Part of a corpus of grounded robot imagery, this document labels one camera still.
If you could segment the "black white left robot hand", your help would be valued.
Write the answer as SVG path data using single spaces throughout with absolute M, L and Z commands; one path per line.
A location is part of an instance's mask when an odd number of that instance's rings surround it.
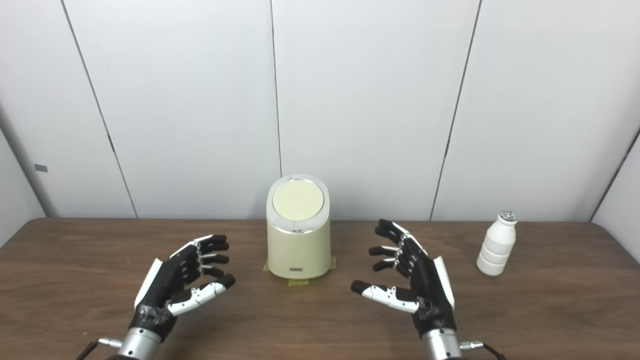
M 223 234 L 188 241 L 166 260 L 154 259 L 134 301 L 130 328 L 150 331 L 164 342 L 178 316 L 191 312 L 230 289 L 236 282 L 214 264 L 228 264 L 220 254 L 230 244 Z

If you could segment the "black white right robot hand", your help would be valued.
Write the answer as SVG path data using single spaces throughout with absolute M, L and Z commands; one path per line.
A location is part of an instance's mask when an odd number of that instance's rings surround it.
M 410 231 L 388 219 L 380 219 L 374 232 L 393 246 L 368 249 L 371 256 L 384 256 L 372 265 L 373 271 L 393 269 L 408 280 L 409 288 L 354 280 L 350 289 L 359 296 L 410 313 L 418 337 L 432 331 L 456 331 L 455 299 L 442 257 L 432 259 Z

